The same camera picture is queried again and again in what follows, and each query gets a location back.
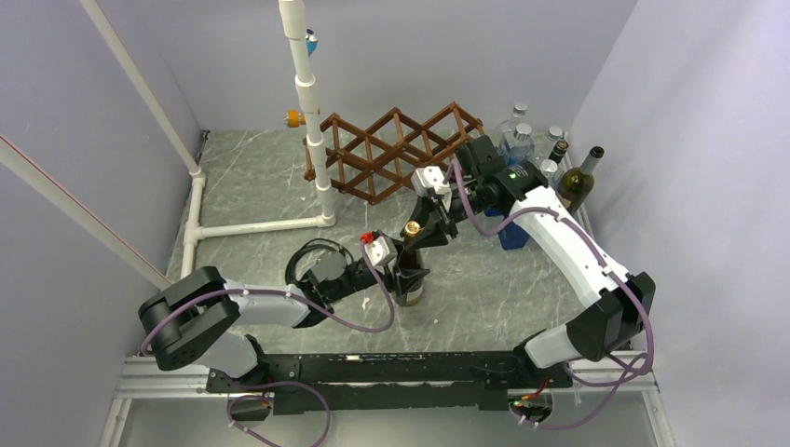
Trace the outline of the dark bottle gold cap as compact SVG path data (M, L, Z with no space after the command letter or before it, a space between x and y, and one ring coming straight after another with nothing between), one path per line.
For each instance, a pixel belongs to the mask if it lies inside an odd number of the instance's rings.
M396 260L396 304L402 307L416 305L420 302L424 287L424 278L419 273L424 269L424 262L419 251L408 251L404 243L394 241L397 250Z

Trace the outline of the blue glass bottle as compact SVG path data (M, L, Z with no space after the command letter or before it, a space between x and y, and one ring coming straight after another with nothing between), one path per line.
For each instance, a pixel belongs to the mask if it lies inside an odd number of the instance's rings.
M516 202L525 200L527 194L533 190L548 185L546 176L528 159L508 165L505 169L484 179L484 214L489 217L506 218L511 215L511 209ZM530 238L515 221L507 223L497 233L497 237L505 251L523 248Z
M528 161L534 151L532 127L526 123L519 123L504 133L498 146L498 153L508 166Z

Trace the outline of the clear bottle red label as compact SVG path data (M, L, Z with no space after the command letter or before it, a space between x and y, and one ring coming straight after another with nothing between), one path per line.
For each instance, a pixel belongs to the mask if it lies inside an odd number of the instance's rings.
M511 115L496 125L492 134L494 143L499 143L502 137L512 134L518 124L525 121L528 105L526 102L516 102L511 109Z

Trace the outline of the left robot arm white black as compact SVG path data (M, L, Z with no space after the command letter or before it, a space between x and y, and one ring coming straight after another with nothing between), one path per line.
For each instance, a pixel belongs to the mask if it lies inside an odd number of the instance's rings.
M138 310L145 337L140 347L162 371L190 364L219 368L246 391L268 375L264 350L237 326L277 325L307 329L332 320L352 331L379 333L394 323L397 306L415 304L429 273L419 251L374 231L361 238L361 256L324 237L310 239L288 260L281 286L248 285L204 266L145 301ZM362 326L335 314L333 305L373 286L389 309L379 327Z

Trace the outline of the clear square glass bottle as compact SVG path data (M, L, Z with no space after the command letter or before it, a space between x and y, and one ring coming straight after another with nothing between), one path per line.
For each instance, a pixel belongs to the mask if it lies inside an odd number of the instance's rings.
M541 153L547 156L553 149L554 145L564 138L564 132L560 126L552 125L545 132L541 140Z

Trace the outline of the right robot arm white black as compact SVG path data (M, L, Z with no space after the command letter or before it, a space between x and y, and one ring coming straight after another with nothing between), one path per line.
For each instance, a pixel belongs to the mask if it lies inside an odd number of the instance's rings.
M645 272L630 273L606 254L532 162L507 164L483 135L456 152L448 171L417 168L411 181L419 199L402 231L407 250L448 244L463 221L484 236L515 224L545 251L577 295L579 315L523 343L524 354L512 364L519 383L536 386L559 363L599 361L638 333L646 337L644 365L651 367L654 280Z

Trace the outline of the dark green wine bottle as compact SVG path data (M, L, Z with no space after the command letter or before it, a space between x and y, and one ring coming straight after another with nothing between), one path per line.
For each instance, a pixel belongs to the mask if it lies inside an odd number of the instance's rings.
M563 206L574 214L594 188L593 171L606 151L594 146L579 167L569 169L558 183L557 193Z

